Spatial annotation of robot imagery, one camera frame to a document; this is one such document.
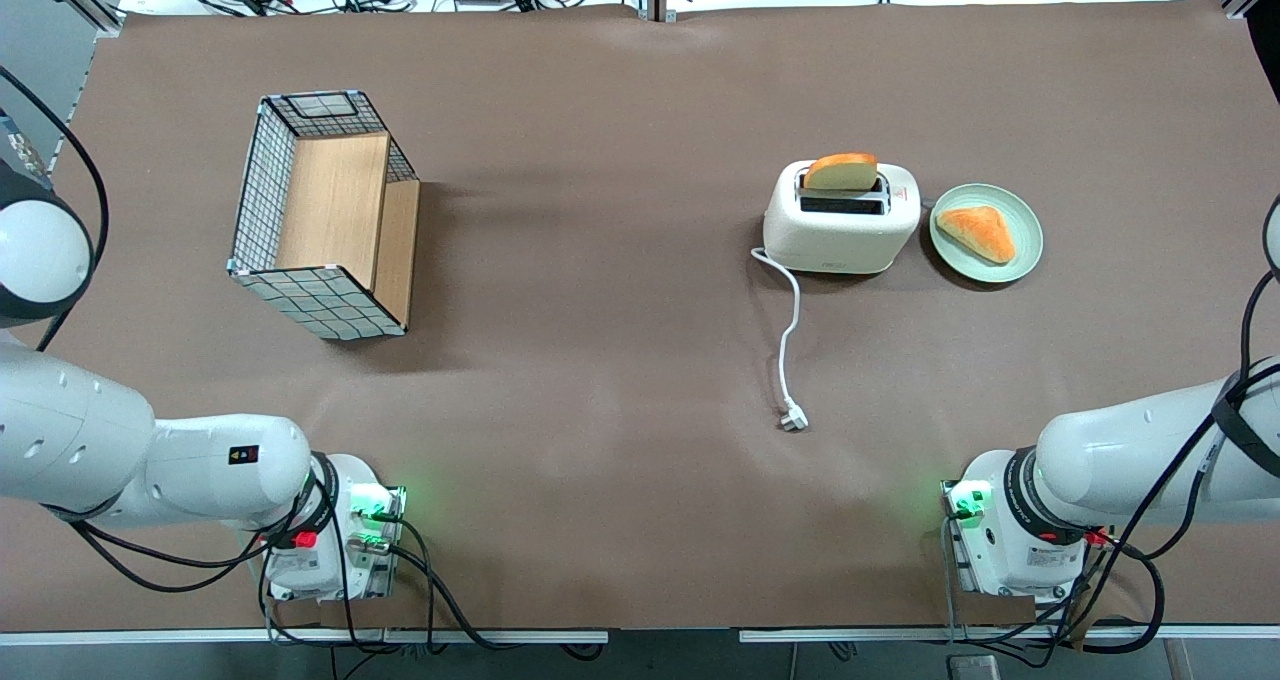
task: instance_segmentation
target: green plate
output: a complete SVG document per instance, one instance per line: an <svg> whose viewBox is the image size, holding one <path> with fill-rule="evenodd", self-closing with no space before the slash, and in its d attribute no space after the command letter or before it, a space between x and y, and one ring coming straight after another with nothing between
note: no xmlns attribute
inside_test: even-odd
<svg viewBox="0 0 1280 680"><path fill-rule="evenodd" d="M938 229L937 218L943 210L975 205L989 205L1005 215L1009 232L1014 236L1014 247L1018 248L1018 255L1006 265L982 257ZM1044 251L1044 232L1036 214L1015 193L997 188L996 184L960 184L942 193L929 213L929 237L947 265L955 266L956 273L983 283L1011 283L1021 278L1032 271Z"/></svg>

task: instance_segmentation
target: toaster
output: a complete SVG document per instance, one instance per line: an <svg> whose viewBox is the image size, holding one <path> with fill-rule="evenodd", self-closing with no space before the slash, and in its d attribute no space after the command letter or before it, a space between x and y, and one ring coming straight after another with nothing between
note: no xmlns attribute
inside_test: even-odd
<svg viewBox="0 0 1280 680"><path fill-rule="evenodd" d="M920 223L915 178L882 163L869 191L817 191L804 187L813 163L792 163L778 175L764 211L765 254L791 270L810 273L888 269Z"/></svg>

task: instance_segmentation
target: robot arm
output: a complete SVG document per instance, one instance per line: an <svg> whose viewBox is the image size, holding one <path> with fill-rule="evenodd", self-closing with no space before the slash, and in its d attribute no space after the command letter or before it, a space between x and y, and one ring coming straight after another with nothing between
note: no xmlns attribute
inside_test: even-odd
<svg viewBox="0 0 1280 680"><path fill-rule="evenodd" d="M1280 365L1260 362L1253 374ZM1280 449L1280 383L1248 389L1239 415ZM1056 416L1034 447L989 451L947 484L947 511L960 520L955 543L968 590L1033 595L1050 603L1070 592L1083 567L1082 529L1126 525L1171 457L1211 415L1234 382L1216 380L1121 405ZM1206 471L1197 519L1252 522L1280 517L1280 476L1210 426L1143 521L1179 522L1192 484Z"/></svg>
<svg viewBox="0 0 1280 680"><path fill-rule="evenodd" d="M91 257L70 207L0 163L0 328L67 311ZM99 528L270 528L274 597L389 592L399 525L371 516L398 519L404 493L366 462L312 453L284 417L156 420L136 391L0 333L0 496Z"/></svg>

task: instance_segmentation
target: brown paper sheet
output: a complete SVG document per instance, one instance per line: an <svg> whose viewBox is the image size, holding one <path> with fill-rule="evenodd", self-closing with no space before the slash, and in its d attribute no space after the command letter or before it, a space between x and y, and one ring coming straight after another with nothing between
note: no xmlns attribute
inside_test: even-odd
<svg viewBox="0 0 1280 680"><path fill-rule="evenodd" d="M367 92L429 183L403 338L319 341L224 274L257 99L308 88ZM111 241L54 352L157 416L279 414L365 457L410 488L471 620L507 627L942 624L940 480L1060 412L1229 374L1280 184L1280 111L1215 0L137 15L74 129ZM882 275L804 278L790 380L813 429L785 434L790 291L748 251L782 165L842 150L928 198L1010 188L1046 251L998 292L920 238ZM58 182L92 225L68 152ZM3 630L261 622L248 571L147 593L38 508L0 517ZM236 548L212 524L131 537ZM1277 555L1275 525L1197 526L1161 561L1167 619L1280 621Z"/></svg>

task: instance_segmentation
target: wooden panel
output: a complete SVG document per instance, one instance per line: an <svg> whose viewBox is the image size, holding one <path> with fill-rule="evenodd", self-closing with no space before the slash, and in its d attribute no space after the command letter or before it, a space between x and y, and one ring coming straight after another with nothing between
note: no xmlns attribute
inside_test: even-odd
<svg viewBox="0 0 1280 680"><path fill-rule="evenodd" d="M401 325L408 325L413 291L413 242L417 238L417 181L388 183L383 198L383 228L378 241L374 297Z"/></svg>
<svg viewBox="0 0 1280 680"><path fill-rule="evenodd" d="M372 288L389 133L302 138L275 266L346 266Z"/></svg>

